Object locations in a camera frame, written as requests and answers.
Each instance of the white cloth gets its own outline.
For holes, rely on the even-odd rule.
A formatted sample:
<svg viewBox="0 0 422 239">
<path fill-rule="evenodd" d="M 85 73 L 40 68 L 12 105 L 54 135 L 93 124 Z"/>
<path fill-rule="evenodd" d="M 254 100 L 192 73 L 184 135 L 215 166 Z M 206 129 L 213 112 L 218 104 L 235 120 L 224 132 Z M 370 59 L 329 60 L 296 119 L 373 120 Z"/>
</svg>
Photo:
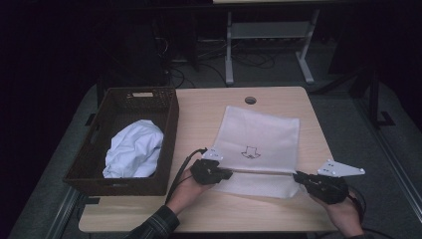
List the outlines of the white cloth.
<svg viewBox="0 0 422 239">
<path fill-rule="evenodd" d="M 111 139 L 105 178 L 148 177 L 156 168 L 163 133 L 151 120 L 139 120 Z"/>
<path fill-rule="evenodd" d="M 299 119 L 227 107 L 214 143 L 224 158 L 219 166 L 253 173 L 234 172 L 213 188 L 246 195 L 294 196 L 299 185 L 289 174 L 296 172 L 299 129 Z"/>
</svg>

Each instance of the dark woven basket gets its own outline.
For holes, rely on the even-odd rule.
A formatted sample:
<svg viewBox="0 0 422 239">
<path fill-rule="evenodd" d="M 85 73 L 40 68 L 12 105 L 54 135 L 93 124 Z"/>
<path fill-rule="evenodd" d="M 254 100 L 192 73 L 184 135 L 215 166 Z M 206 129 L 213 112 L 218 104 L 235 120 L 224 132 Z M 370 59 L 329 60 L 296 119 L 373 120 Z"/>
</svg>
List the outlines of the dark woven basket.
<svg viewBox="0 0 422 239">
<path fill-rule="evenodd" d="M 109 89 L 64 181 L 88 196 L 165 195 L 178 119 L 173 88 Z M 111 139 L 138 120 L 152 120 L 164 133 L 155 172 L 144 178 L 104 178 Z"/>
</svg>

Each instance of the person's left hand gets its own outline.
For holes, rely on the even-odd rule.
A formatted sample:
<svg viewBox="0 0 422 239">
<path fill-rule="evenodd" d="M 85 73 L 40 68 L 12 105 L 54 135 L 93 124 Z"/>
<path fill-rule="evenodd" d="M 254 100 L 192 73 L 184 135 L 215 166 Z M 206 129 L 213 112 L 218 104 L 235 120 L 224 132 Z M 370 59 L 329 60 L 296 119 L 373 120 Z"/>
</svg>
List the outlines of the person's left hand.
<svg viewBox="0 0 422 239">
<path fill-rule="evenodd" d="M 183 171 L 180 176 L 179 185 L 174 190 L 170 200 L 166 206 L 170 208 L 176 215 L 183 209 L 193 204 L 203 192 L 210 189 L 214 185 L 202 185 L 193 179 L 190 167 Z"/>
</svg>

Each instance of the gray carpet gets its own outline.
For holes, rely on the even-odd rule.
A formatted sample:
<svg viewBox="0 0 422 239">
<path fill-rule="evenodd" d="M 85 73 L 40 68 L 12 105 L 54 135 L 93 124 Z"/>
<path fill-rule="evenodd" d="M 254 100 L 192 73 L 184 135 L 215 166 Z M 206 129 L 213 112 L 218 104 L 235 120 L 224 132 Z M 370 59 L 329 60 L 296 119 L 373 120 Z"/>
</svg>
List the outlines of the gray carpet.
<svg viewBox="0 0 422 239">
<path fill-rule="evenodd" d="M 298 45 L 291 45 L 272 55 L 275 65 L 270 69 L 246 67 L 234 63 L 235 85 L 233 87 L 270 87 L 270 86 L 302 86 L 307 90 L 315 90 L 329 83 L 337 76 L 329 76 L 329 66 L 334 44 L 312 44 L 307 56 L 316 83 L 308 86 L 300 71 L 294 55 Z M 257 55 L 239 53 L 239 59 L 245 62 L 259 62 Z M 189 65 L 175 66 L 173 84 L 181 82 L 181 73 L 185 81 L 180 88 L 220 88 L 225 87 L 223 79 L 210 68 L 212 66 L 224 76 L 224 60 L 217 58 L 201 62 L 200 71 L 195 72 Z M 414 213 L 410 203 L 397 183 L 393 169 L 380 147 L 373 128 L 362 113 L 361 103 L 351 99 L 346 90 L 352 82 L 346 83 L 326 96 L 311 96 L 311 102 L 326 137 L 330 150 L 339 162 L 363 167 L 366 174 L 349 177 L 347 181 L 356 187 L 366 199 L 367 209 L 363 226 L 386 233 L 393 238 L 420 238 L 422 224 Z M 68 131 L 56 150 L 42 179 L 30 198 L 24 212 L 15 225 L 10 238 L 121 238 L 123 233 L 86 234 L 78 229 L 78 220 L 83 212 L 83 203 L 74 197 L 73 202 L 64 202 L 69 187 L 62 182 L 67 168 L 79 149 L 82 138 L 87 131 L 85 122 L 97 108 L 96 89 L 87 92 L 86 97 L 75 114 Z M 385 86 L 381 87 L 380 109 L 391 114 L 396 126 L 384 126 L 380 131 L 400 159 L 415 187 L 421 190 L 422 142 L 421 132 L 399 105 L 394 94 Z M 61 210 L 67 205 L 76 204 L 74 210 Z M 56 218 L 69 218 L 58 223 Z M 285 238 L 280 234 L 274 238 Z M 327 238 L 341 238 L 338 234 Z"/>
</svg>

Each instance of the sleeve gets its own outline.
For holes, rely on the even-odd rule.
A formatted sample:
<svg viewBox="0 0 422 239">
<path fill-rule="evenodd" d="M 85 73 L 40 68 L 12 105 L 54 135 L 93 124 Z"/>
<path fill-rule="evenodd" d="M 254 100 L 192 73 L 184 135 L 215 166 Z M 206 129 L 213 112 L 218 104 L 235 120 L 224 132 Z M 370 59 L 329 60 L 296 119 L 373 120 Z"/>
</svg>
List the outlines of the sleeve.
<svg viewBox="0 0 422 239">
<path fill-rule="evenodd" d="M 360 236 L 348 237 L 347 239 L 374 239 L 372 235 L 364 234 Z"/>
<path fill-rule="evenodd" d="M 124 239 L 167 238 L 180 224 L 179 219 L 167 206 L 161 206 L 140 226 L 129 232 Z"/>
</svg>

